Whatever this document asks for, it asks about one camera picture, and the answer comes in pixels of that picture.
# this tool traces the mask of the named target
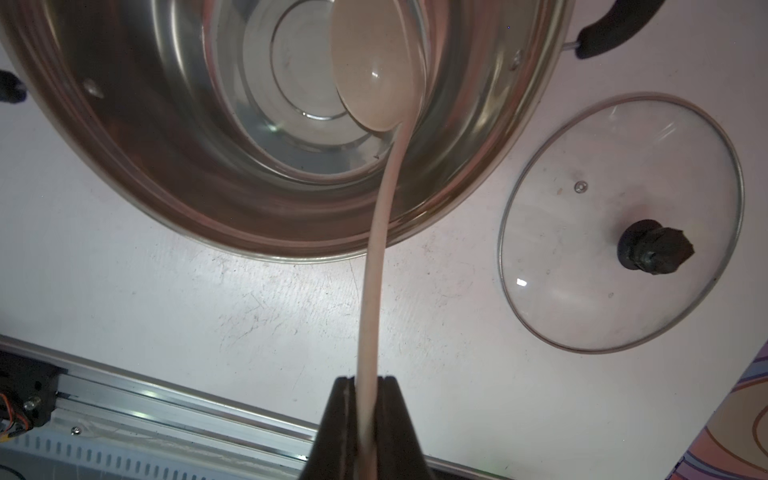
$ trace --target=white countertop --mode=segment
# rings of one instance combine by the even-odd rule
[[[579,0],[568,38],[610,4]],[[491,178],[388,250],[380,368],[426,454],[519,480],[661,480],[674,467],[768,338],[766,25],[768,2],[668,0],[619,49],[562,54]],[[746,182],[741,238],[671,331],[622,353],[566,353],[507,304],[502,211],[550,134],[633,91],[685,98],[729,134]],[[0,105],[0,333],[318,422],[333,379],[355,367],[363,263],[262,263],[188,240],[97,179],[34,99]]]

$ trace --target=pot handle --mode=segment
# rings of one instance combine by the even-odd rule
[[[17,104],[27,99],[27,86],[10,71],[0,70],[0,101]]]
[[[590,58],[613,50],[638,33],[658,12],[664,0],[616,0],[603,18],[584,27],[577,41],[563,45],[577,58]]]

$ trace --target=metal frame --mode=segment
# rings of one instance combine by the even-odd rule
[[[528,172],[531,170],[533,165],[536,163],[536,161],[539,159],[539,157],[558,139],[560,136],[568,131],[571,127],[578,124],[582,120],[584,120],[587,117],[590,117],[593,114],[598,113],[599,111],[602,111],[606,108],[610,108],[619,104],[629,103],[632,101],[663,101],[675,105],[679,105],[683,108],[687,108],[688,110],[692,111],[696,115],[702,117],[709,125],[714,128],[714,130],[720,135],[720,138],[722,138],[723,142],[725,143],[726,147],[728,148],[728,151],[730,153],[731,159],[733,159],[733,170],[737,178],[737,186],[739,190],[739,198],[737,201],[737,219],[736,224],[733,228],[733,235],[730,239],[730,242],[728,243],[728,248],[726,249],[725,256],[723,257],[723,261],[720,262],[720,265],[717,267],[717,271],[715,272],[715,275],[713,279],[703,288],[701,293],[699,293],[699,296],[678,316],[673,318],[666,326],[663,328],[657,330],[656,332],[651,333],[648,336],[645,336],[639,340],[636,340],[632,343],[628,343],[626,345],[610,348],[610,349],[603,349],[603,350],[589,350],[589,349],[576,349],[570,346],[566,346],[560,343],[553,342],[552,340],[544,337],[539,332],[537,332],[532,326],[528,325],[528,323],[525,321],[523,315],[521,315],[518,310],[515,308],[514,302],[512,302],[512,298],[509,295],[509,289],[507,288],[507,282],[504,278],[504,267],[503,267],[503,254],[502,254],[502,245],[504,243],[504,232],[505,232],[505,226],[507,223],[507,217],[509,216],[509,211],[512,206],[512,202],[515,200],[515,195],[517,194],[520,185],[522,185],[522,182],[525,180],[525,177],[528,176]],[[520,323],[522,323],[526,329],[528,329],[529,332],[536,335],[541,341],[548,343],[549,345],[552,345],[553,347],[557,347],[559,349],[566,350],[568,352],[573,353],[581,353],[581,354],[588,354],[588,355],[597,355],[602,353],[615,353],[615,352],[621,352],[623,350],[630,349],[632,347],[641,345],[643,343],[649,342],[652,339],[658,337],[662,333],[668,331],[673,326],[677,325],[683,318],[685,318],[690,312],[692,312],[698,305],[701,303],[702,300],[704,300],[704,297],[707,296],[707,294],[713,289],[715,286],[715,283],[719,280],[719,278],[723,275],[723,271],[725,270],[725,267],[728,265],[728,261],[730,260],[731,255],[733,254],[733,251],[736,249],[736,243],[739,240],[739,233],[741,232],[741,224],[743,222],[744,217],[744,179],[741,172],[741,164],[739,162],[739,158],[736,155],[736,148],[731,143],[730,139],[728,138],[728,135],[725,133],[725,130],[712,118],[706,111],[702,110],[698,106],[690,103],[687,100],[684,100],[683,98],[675,97],[673,95],[669,94],[662,94],[662,93],[655,93],[655,92],[641,92],[641,93],[633,93],[633,94],[624,94],[619,95],[617,97],[608,98],[605,101],[599,102],[595,105],[592,105],[591,107],[587,108],[586,110],[582,111],[580,114],[577,114],[575,117],[573,117],[571,120],[569,120],[565,125],[560,127],[549,139],[536,151],[533,158],[528,162],[528,164],[523,169],[522,174],[518,178],[517,182],[515,183],[515,188],[512,190],[512,194],[509,197],[509,200],[507,201],[507,205],[504,209],[504,214],[502,215],[502,224],[499,228],[498,232],[498,242],[496,245],[496,249],[498,252],[498,275],[502,280],[502,287],[504,289],[504,295],[507,298],[507,302],[509,303],[509,306],[512,308],[512,312],[515,314],[516,317],[520,320]]]
[[[0,336],[0,350],[66,370],[58,379],[51,419],[51,427],[59,432],[106,439],[123,448],[138,445],[207,467],[225,465],[231,470],[240,465],[236,473],[253,478],[294,478],[306,463],[317,431],[309,422],[11,337]],[[435,470],[463,478],[502,478],[436,458],[426,460]]]

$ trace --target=glass lid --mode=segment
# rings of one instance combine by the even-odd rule
[[[615,98],[525,168],[499,234],[517,317],[551,345],[609,353],[660,335],[709,292],[736,245],[743,182],[712,118],[679,98]]]

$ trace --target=stainless steel pot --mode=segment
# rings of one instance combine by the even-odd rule
[[[390,243],[446,215],[505,156],[558,60],[572,6],[408,1],[429,100]],[[625,41],[660,4],[620,0],[581,33],[577,55]],[[51,122],[128,200],[224,250],[318,261],[364,251],[391,140],[340,107],[324,57],[330,7],[7,0],[0,18],[6,49]]]

